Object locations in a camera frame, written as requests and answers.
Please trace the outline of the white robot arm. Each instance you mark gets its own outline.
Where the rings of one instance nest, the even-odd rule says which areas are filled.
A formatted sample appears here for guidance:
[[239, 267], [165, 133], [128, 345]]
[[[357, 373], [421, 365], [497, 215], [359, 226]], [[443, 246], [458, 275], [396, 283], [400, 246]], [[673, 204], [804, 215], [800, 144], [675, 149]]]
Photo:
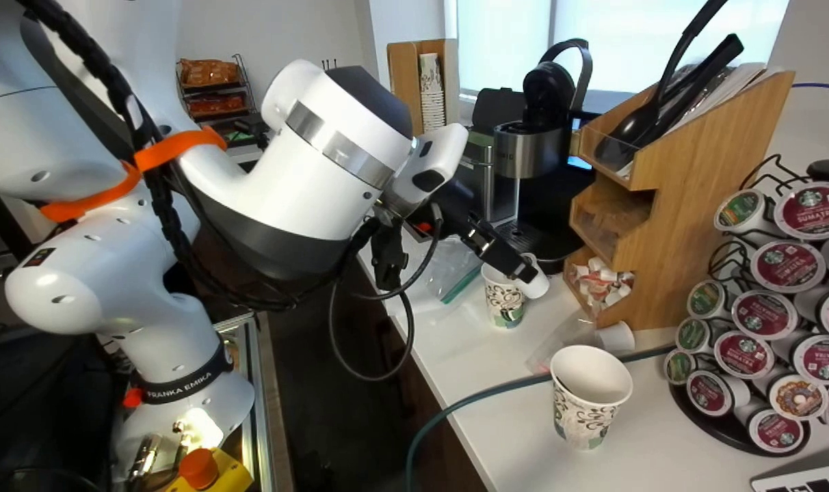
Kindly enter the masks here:
[[205, 305], [165, 272], [212, 220], [269, 275], [326, 275], [376, 211], [406, 215], [452, 189], [469, 132], [417, 136], [363, 67], [287, 62], [261, 114], [270, 142], [239, 168], [175, 93], [173, 0], [0, 0], [0, 194], [60, 226], [5, 278], [10, 308], [49, 332], [95, 332], [144, 402], [116, 435], [134, 470], [151, 438], [216, 447], [253, 412]]

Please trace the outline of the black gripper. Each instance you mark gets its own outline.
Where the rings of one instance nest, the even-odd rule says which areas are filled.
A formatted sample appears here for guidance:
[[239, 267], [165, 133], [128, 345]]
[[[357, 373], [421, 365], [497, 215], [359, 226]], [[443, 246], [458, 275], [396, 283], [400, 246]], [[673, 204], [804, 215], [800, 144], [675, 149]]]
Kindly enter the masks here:
[[[476, 197], [469, 185], [452, 179], [410, 214], [410, 231], [419, 240], [469, 234], [482, 223]], [[478, 238], [465, 238], [465, 246], [486, 265], [510, 278], [534, 270], [532, 259], [517, 252], [493, 226], [482, 226]]]

